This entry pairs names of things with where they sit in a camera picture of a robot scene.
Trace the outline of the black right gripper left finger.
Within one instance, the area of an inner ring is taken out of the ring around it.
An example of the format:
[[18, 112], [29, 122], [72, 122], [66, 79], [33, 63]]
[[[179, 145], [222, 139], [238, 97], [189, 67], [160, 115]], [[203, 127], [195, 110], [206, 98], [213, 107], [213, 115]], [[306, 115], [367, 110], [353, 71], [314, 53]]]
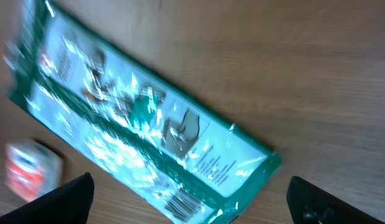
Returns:
[[0, 224], [86, 224], [95, 184], [90, 173], [0, 217]]

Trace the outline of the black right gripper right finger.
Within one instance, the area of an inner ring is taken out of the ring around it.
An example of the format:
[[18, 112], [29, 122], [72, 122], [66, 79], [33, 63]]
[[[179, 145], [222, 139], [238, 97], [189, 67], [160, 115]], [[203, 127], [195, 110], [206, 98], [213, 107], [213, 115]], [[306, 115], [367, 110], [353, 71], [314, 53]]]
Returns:
[[286, 201], [294, 224], [385, 224], [298, 176]]

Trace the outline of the red tissue pack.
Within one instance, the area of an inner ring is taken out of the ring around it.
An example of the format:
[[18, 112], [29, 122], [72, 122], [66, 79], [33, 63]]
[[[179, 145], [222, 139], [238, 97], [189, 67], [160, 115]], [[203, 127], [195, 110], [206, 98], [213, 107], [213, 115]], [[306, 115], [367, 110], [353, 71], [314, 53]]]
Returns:
[[26, 202], [59, 187], [62, 172], [63, 159], [37, 141], [6, 144], [6, 184]]

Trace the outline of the large green 3M package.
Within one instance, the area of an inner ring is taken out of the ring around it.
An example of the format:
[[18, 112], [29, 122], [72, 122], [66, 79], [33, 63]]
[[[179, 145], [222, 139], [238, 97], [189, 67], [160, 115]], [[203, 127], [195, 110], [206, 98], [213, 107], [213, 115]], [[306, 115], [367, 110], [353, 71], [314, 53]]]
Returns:
[[174, 223], [230, 223], [280, 155], [51, 1], [24, 1], [10, 99]]

